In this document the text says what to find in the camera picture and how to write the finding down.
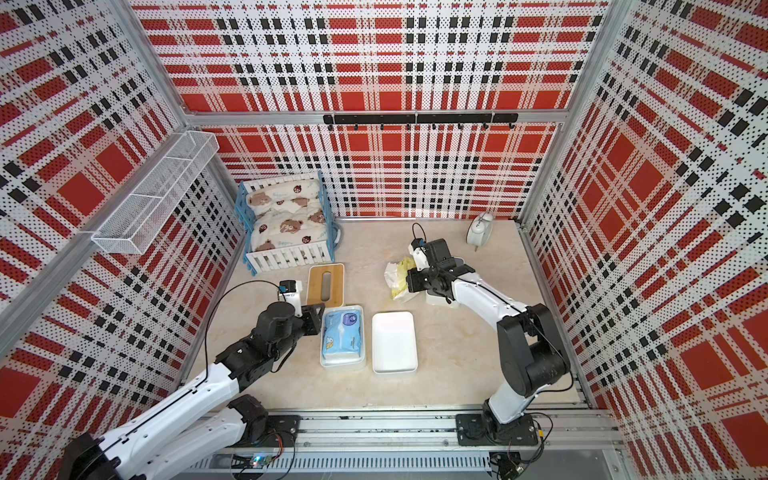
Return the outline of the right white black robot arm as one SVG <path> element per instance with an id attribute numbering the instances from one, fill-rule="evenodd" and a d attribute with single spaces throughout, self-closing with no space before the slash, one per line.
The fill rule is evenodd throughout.
<path id="1" fill-rule="evenodd" d="M 453 256 L 445 240 L 415 238 L 409 245 L 415 266 L 406 282 L 411 293 L 425 292 L 449 305 L 465 306 L 495 329 L 503 381 L 481 413 L 457 420 L 462 445 L 528 444 L 523 432 L 534 425 L 528 407 L 571 374 L 571 362 L 552 312 L 542 303 L 527 305 L 489 286 L 476 271 Z M 475 420 L 481 428 L 470 433 Z"/>

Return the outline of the wooden tissue box lid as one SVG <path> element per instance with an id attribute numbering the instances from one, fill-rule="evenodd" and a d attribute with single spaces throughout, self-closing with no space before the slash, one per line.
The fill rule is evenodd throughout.
<path id="1" fill-rule="evenodd" d="M 345 304 L 345 267 L 341 263 L 321 264 L 309 269 L 307 304 L 323 303 L 327 308 Z"/>

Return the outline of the yellow tissue paper pack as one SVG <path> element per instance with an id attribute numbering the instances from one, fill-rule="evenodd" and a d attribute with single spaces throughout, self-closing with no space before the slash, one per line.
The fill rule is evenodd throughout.
<path id="1" fill-rule="evenodd" d="M 384 279 L 394 301 L 407 302 L 415 296 L 415 293 L 409 291 L 407 283 L 408 271 L 415 267 L 416 264 L 412 257 L 405 257 L 397 263 L 390 262 L 386 265 Z"/>

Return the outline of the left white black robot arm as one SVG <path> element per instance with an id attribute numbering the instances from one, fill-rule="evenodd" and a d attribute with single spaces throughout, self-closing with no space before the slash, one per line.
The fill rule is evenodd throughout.
<path id="1" fill-rule="evenodd" d="M 85 433 L 64 450 L 60 479 L 171 479 L 207 455 L 265 431 L 268 413 L 247 394 L 305 336 L 321 332 L 325 306 L 270 304 L 251 333 L 160 403 L 98 438 Z"/>

